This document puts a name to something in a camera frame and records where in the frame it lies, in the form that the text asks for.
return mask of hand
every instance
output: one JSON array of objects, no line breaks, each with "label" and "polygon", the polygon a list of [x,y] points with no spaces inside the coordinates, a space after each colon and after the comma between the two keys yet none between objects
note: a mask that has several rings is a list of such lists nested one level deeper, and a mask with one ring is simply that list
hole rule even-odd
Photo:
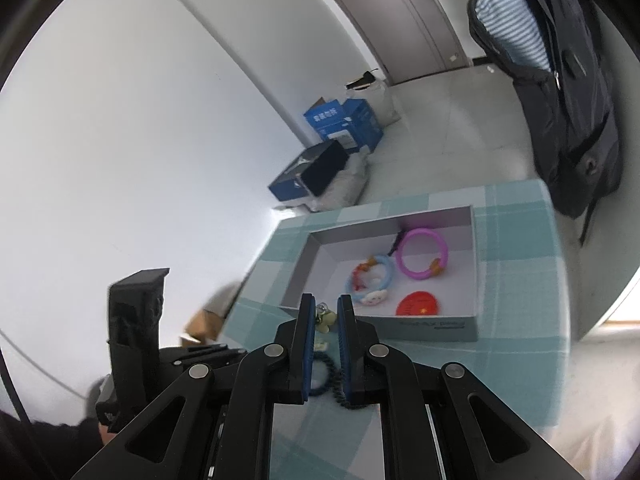
[{"label": "hand", "polygon": [[102,439],[103,446],[106,446],[108,443],[110,443],[113,437],[116,436],[116,433],[109,433],[108,428],[100,424],[100,422],[98,422],[98,431],[100,432],[100,438]]}]

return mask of blue gripper pad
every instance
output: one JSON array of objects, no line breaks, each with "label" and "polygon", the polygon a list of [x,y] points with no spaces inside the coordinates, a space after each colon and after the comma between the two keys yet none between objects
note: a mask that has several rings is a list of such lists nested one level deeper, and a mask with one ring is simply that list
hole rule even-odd
[{"label": "blue gripper pad", "polygon": [[338,343],[340,344],[340,370],[342,371],[342,390],[344,397],[351,397],[351,359],[348,349],[347,330],[344,322],[342,297],[338,298]]},{"label": "blue gripper pad", "polygon": [[309,399],[311,390],[311,368],[314,364],[314,339],[316,332],[316,298],[311,296],[309,313],[306,319],[305,346],[302,354],[302,398]]}]

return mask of white plastic bag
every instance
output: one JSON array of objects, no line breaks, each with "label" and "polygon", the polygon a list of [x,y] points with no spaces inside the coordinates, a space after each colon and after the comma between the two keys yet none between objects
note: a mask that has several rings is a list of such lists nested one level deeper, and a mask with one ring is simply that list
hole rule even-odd
[{"label": "white plastic bag", "polygon": [[391,91],[386,83],[380,79],[376,79],[363,90],[347,90],[347,97],[366,99],[382,128],[400,119],[400,115],[396,112],[396,107],[391,98]]},{"label": "white plastic bag", "polygon": [[351,153],[347,164],[339,171],[324,193],[308,204],[311,211],[332,211],[356,203],[369,178],[367,172],[367,150]]}]

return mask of teal plaid tablecloth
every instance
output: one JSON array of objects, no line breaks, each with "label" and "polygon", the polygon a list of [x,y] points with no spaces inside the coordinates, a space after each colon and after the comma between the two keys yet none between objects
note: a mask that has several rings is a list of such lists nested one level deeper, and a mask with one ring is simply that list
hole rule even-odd
[{"label": "teal plaid tablecloth", "polygon": [[[400,197],[282,221],[221,339],[249,350],[273,341],[277,326],[290,319],[278,305],[309,232],[469,204],[482,306],[478,341],[388,343],[434,367],[461,362],[530,426],[543,431],[555,425],[569,351],[569,300],[554,211],[540,180]],[[328,339],[337,359],[337,342]],[[276,406],[273,427],[271,478],[384,478],[376,408],[348,411],[325,394],[304,406]]]}]

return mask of black backpack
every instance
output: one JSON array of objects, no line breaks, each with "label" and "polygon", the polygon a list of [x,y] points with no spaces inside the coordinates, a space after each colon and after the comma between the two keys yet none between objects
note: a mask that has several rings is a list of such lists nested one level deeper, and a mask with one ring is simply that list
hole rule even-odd
[{"label": "black backpack", "polygon": [[512,62],[476,17],[477,1],[467,7],[471,36],[513,79],[536,171],[556,210],[571,218],[587,210],[582,244],[596,202],[615,191],[622,176],[613,104],[591,22],[580,0],[526,0],[546,44],[548,72]]}]

